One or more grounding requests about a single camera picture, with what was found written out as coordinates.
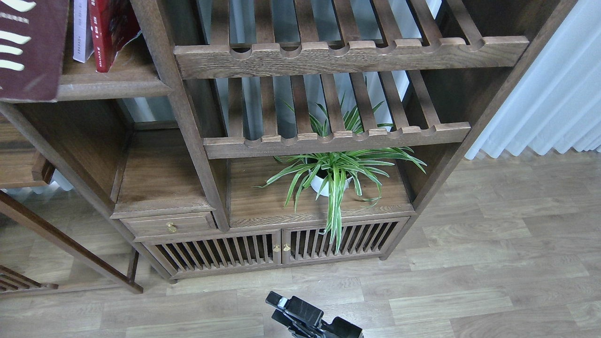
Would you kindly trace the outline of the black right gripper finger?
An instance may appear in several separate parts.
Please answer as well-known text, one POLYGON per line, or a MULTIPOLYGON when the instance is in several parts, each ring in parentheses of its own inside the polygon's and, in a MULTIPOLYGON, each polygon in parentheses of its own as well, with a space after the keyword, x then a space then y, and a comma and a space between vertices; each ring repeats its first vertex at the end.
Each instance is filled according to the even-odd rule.
POLYGON ((324 312, 319 308, 301 300, 298 297, 290 299, 270 291, 265 302, 276 308, 275 312, 282 312, 297 323, 318 324, 322 320, 324 312))
POLYGON ((287 315, 285 315, 282 312, 273 312, 272 319, 286 327, 286 329, 290 332, 293 338, 300 338, 299 333, 301 333, 301 331, 298 330, 296 320, 290 319, 287 315))

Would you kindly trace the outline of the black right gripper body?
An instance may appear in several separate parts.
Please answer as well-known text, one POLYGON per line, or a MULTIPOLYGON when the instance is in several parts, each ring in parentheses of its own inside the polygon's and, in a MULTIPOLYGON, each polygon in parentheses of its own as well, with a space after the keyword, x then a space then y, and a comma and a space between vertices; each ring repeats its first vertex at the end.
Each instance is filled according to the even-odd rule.
POLYGON ((360 327, 341 317, 335 317, 332 323, 326 323, 323 320, 315 325, 303 322, 295 323, 293 336, 295 338, 364 338, 360 327))

